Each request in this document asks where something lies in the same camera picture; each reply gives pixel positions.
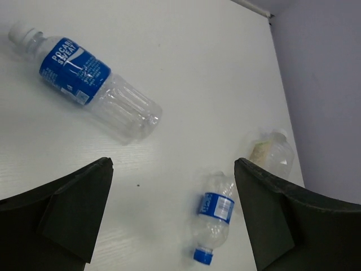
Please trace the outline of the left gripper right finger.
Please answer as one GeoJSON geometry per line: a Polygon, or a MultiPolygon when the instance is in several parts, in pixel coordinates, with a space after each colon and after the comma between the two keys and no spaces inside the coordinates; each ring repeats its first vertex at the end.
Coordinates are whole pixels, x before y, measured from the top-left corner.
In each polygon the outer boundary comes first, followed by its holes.
{"type": "Polygon", "coordinates": [[[258,270],[359,270],[360,205],[279,178],[245,158],[234,175],[258,270]]]}

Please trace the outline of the small blue label bottle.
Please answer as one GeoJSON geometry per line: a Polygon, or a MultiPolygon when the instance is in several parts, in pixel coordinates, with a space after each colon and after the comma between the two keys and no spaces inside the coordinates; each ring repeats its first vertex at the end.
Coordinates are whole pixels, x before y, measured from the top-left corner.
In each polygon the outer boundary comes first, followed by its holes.
{"type": "Polygon", "coordinates": [[[223,172],[215,172],[206,177],[205,190],[193,224],[195,261],[210,265],[213,251],[227,240],[235,205],[235,189],[234,178],[223,172]]]}

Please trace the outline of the Pocari bottle white cap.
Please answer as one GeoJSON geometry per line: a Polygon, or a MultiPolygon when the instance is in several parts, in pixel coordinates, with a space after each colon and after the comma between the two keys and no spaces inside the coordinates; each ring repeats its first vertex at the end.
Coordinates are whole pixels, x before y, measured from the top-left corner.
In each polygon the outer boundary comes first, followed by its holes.
{"type": "Polygon", "coordinates": [[[45,37],[17,22],[8,39],[35,62],[47,84],[93,114],[124,143],[147,138],[159,124],[162,108],[156,102],[70,38],[45,37]]]}

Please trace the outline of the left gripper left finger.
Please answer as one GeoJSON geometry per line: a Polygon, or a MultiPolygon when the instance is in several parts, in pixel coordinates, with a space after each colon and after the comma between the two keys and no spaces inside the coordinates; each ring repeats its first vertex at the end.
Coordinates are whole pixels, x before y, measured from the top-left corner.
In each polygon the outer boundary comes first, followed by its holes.
{"type": "Polygon", "coordinates": [[[1,270],[84,270],[107,204],[113,162],[100,158],[1,200],[1,270]]]}

